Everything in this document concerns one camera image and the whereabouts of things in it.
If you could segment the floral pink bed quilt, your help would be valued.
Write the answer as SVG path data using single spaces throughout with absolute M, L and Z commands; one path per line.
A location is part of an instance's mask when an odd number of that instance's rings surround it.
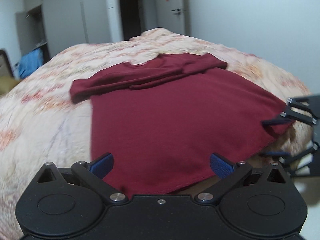
M 281 100 L 310 94 L 293 74 L 260 57 L 164 28 L 129 41 L 71 46 L 1 96 L 1 239 L 22 236 L 15 206 L 43 163 L 67 167 L 90 158 L 92 108 L 71 103 L 72 82 L 121 62 L 180 53 L 210 53 Z

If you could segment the brown beige headboard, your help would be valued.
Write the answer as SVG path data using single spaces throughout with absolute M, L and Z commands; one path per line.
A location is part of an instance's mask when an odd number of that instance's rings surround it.
M 11 64 L 5 50 L 0 50 L 0 76 L 14 77 Z

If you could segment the olive yellow pillow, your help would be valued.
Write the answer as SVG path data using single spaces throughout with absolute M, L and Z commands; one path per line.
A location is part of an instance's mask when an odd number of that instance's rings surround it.
M 7 94 L 19 83 L 20 83 L 20 80 L 16 80 L 13 77 L 1 76 L 0 77 L 0 95 Z

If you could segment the blue clothes pile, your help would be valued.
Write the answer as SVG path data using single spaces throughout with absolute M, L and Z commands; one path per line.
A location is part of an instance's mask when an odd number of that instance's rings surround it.
M 25 54 L 18 65 L 18 73 L 21 79 L 25 79 L 43 65 L 43 52 L 37 48 Z

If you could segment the grey wardrobe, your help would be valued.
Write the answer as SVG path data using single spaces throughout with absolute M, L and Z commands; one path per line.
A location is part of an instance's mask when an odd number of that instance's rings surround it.
M 20 51 L 45 45 L 47 56 L 82 43 L 108 43 L 111 34 L 106 0 L 23 0 L 16 13 Z

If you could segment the white bedroom door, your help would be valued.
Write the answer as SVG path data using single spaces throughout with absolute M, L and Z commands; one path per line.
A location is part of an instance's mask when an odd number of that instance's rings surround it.
M 189 0 L 155 0 L 157 24 L 173 33 L 190 35 Z M 173 9 L 185 9 L 184 15 L 178 17 L 171 12 Z

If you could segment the dark red shirt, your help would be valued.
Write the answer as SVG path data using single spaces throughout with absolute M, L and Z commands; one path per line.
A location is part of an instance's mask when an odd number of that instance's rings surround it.
M 91 156 L 113 155 L 104 180 L 128 196 L 208 179 L 212 153 L 246 160 L 291 128 L 264 126 L 285 102 L 211 54 L 123 62 L 73 81 L 69 92 L 73 103 L 91 102 Z

